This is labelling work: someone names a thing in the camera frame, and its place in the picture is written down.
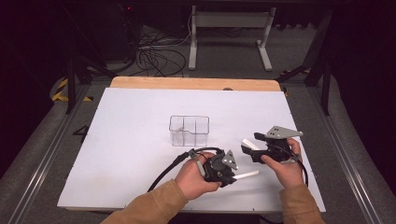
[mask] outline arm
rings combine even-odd
[[[294,153],[301,154],[300,145],[296,140],[289,138],[288,143]],[[300,165],[297,162],[281,164],[268,156],[262,156],[262,160],[275,171],[284,187],[280,191],[284,223],[324,223],[315,199],[304,184]]]
[[[201,163],[211,158],[212,153],[199,156]],[[102,224],[110,223],[167,223],[189,200],[206,192],[215,191],[220,182],[208,183],[201,176],[196,161],[188,160],[183,164],[175,180],[170,180],[158,188],[135,198],[124,209],[114,212]]]

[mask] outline forearm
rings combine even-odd
[[[188,202],[175,180],[138,196],[102,223],[167,223]]]
[[[324,223],[314,197],[306,185],[299,185],[280,191],[285,224]]]

